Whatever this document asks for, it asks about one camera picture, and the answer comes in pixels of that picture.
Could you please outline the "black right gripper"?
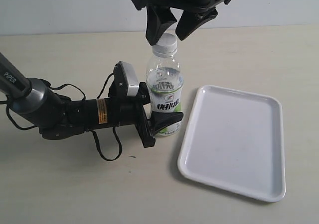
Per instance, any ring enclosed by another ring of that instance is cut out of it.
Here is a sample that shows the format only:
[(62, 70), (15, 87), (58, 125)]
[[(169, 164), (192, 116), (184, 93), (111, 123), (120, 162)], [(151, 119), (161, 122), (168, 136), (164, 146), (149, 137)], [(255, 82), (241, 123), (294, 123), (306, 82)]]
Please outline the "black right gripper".
[(169, 7), (184, 10), (175, 33), (180, 40), (188, 38), (195, 30), (215, 19), (220, 3), (228, 5), (231, 0), (131, 0), (137, 10), (147, 6), (146, 39), (156, 45), (176, 18)]

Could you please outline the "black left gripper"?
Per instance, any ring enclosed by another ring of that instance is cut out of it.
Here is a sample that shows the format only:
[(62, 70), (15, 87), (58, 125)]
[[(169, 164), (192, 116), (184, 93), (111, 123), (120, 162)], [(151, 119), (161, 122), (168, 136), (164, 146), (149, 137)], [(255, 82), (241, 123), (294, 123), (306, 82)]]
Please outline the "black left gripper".
[(150, 103), (146, 83), (139, 82), (137, 95), (127, 97), (127, 86), (119, 62), (113, 69), (113, 75), (107, 98), (85, 101), (84, 124), (87, 128), (134, 125), (145, 148), (155, 145), (154, 135), (169, 136), (179, 131), (183, 112), (152, 111), (150, 127), (144, 110), (144, 105)]

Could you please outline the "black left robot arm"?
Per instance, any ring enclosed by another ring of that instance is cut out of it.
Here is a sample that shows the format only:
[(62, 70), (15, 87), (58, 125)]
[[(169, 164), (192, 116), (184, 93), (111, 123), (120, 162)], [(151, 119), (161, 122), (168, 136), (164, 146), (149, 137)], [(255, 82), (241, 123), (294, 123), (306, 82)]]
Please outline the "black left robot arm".
[(26, 78), (4, 55), (0, 56), (0, 90), (12, 110), (39, 129), (48, 140), (66, 139), (86, 131), (134, 125), (145, 148), (155, 145), (155, 135), (182, 120), (182, 112), (152, 112), (147, 117), (144, 105), (150, 103), (146, 83), (138, 82), (131, 64), (120, 61), (112, 72), (109, 96), (72, 101), (57, 94), (39, 78)]

